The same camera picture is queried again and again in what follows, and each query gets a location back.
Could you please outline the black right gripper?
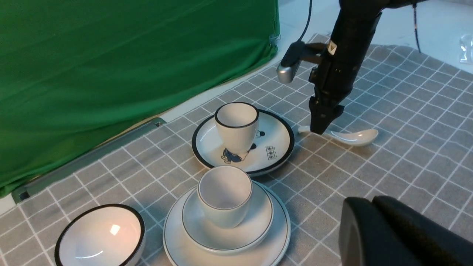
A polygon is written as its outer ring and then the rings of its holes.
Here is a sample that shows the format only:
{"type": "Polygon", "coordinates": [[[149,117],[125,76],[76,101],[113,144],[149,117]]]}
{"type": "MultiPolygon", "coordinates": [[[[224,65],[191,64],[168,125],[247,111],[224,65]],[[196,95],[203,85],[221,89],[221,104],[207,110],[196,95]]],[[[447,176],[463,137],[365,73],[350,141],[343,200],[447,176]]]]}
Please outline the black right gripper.
{"type": "Polygon", "coordinates": [[[309,99],[310,131],[322,135],[344,113],[338,105],[353,84],[375,34],[381,11],[372,14],[341,11],[330,40],[321,53],[315,75],[315,97],[309,99]]]}

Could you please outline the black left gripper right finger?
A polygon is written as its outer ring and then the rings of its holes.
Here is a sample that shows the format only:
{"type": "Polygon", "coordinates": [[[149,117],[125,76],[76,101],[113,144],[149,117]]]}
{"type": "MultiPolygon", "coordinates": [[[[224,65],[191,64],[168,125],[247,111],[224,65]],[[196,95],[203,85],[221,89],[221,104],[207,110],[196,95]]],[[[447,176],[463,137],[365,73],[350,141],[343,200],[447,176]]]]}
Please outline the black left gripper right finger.
{"type": "Polygon", "coordinates": [[[425,266],[471,266],[473,244],[390,196],[372,203],[398,238],[425,266]]]}

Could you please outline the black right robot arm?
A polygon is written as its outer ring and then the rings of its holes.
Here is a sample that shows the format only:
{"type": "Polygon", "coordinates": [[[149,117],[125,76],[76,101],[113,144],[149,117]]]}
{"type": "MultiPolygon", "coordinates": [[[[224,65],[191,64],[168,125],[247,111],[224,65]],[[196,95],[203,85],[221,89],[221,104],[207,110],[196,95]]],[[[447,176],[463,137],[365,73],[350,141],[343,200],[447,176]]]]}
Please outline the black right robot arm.
{"type": "Polygon", "coordinates": [[[314,96],[309,99],[310,131],[323,134],[343,114],[343,99],[353,84],[368,52],[383,10],[417,7],[417,0],[340,0],[340,12],[328,43],[308,44],[304,58],[317,65],[310,74],[314,96]]]}

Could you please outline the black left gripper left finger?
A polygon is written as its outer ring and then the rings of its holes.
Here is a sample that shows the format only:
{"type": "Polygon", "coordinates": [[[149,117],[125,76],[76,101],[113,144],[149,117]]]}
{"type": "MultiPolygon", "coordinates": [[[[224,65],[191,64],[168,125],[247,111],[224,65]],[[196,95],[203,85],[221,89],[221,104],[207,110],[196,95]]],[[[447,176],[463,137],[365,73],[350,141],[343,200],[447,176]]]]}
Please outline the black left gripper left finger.
{"type": "Polygon", "coordinates": [[[343,201],[338,248],[343,266],[420,266],[367,199],[348,197],[343,201]]]}

